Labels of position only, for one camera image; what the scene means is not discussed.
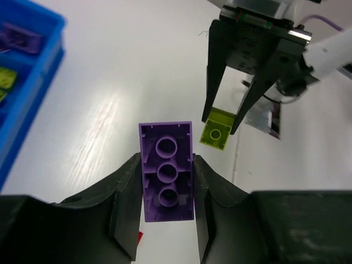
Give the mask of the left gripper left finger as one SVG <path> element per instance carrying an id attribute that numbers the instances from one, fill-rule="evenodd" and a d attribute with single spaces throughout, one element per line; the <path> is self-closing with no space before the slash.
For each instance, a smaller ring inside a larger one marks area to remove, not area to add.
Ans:
<path id="1" fill-rule="evenodd" d="M 1 263 L 131 263 L 141 217 L 141 156 L 60 203 L 1 196 Z"/>

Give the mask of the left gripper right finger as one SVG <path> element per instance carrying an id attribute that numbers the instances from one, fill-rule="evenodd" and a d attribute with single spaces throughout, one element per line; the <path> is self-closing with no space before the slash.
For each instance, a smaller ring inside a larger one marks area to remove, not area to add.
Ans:
<path id="1" fill-rule="evenodd" d="M 351 191 L 246 193 L 194 156 L 201 263 L 351 263 Z"/>

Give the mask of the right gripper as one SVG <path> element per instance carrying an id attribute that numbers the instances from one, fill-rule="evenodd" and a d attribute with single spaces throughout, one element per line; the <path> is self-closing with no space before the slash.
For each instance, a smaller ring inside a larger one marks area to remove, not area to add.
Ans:
<path id="1" fill-rule="evenodd" d="M 283 74 L 279 57 L 283 40 L 305 47 L 312 33 L 245 8 L 225 5 L 208 32 L 206 101 L 201 120 L 210 115 L 226 67 L 255 74 L 241 101 L 230 134 L 234 135 L 249 109 Z"/>

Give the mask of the lime sloped lego brick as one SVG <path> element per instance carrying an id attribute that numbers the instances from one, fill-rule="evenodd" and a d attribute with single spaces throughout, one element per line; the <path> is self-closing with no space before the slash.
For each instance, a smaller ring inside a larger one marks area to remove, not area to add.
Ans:
<path id="1" fill-rule="evenodd" d="M 200 143 L 223 151 L 235 119 L 235 114 L 212 107 L 201 134 Z"/>

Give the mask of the purple curved lego brick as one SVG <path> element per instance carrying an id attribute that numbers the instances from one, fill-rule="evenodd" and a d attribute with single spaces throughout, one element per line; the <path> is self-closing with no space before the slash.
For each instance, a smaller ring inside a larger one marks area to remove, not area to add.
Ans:
<path id="1" fill-rule="evenodd" d="M 192 122 L 140 123 L 146 222 L 194 219 Z"/>

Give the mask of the lime two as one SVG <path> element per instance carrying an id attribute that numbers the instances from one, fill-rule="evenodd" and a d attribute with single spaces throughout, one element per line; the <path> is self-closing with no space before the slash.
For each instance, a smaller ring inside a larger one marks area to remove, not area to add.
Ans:
<path id="1" fill-rule="evenodd" d="M 13 93 L 14 86 L 18 77 L 18 72 L 13 69 L 5 68 L 5 67 L 1 67 L 0 72 L 1 72 L 1 75 L 0 75 L 1 106 L 2 106 L 5 103 L 6 99 L 9 97 L 9 95 Z"/>

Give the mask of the purple butterfly lego brick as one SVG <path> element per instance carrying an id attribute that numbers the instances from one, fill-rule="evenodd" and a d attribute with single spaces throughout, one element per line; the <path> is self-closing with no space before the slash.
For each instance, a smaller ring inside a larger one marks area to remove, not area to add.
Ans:
<path id="1" fill-rule="evenodd" d="M 8 50 L 15 49 L 28 54 L 38 54 L 41 49 L 42 35 L 4 22 L 1 28 L 1 44 Z"/>

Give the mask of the small lego block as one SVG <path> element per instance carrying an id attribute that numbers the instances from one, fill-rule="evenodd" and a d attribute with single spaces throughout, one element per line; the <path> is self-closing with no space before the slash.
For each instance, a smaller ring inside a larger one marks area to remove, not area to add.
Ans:
<path id="1" fill-rule="evenodd" d="M 139 245 L 139 243 L 140 243 L 140 241 L 141 241 L 143 235 L 144 235 L 143 232 L 139 232 L 138 239 L 137 239 L 137 244 L 138 244 L 138 245 Z"/>

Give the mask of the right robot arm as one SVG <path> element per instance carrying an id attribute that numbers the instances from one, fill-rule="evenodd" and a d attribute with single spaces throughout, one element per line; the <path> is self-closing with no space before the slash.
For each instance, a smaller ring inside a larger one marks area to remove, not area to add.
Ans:
<path id="1" fill-rule="evenodd" d="M 247 112 L 271 88 L 294 96 L 351 63 L 351 30 L 319 43 L 294 16 L 302 1 L 214 1 L 220 8 L 208 31 L 206 101 L 208 120 L 226 68 L 252 76 L 231 124 L 235 133 Z"/>

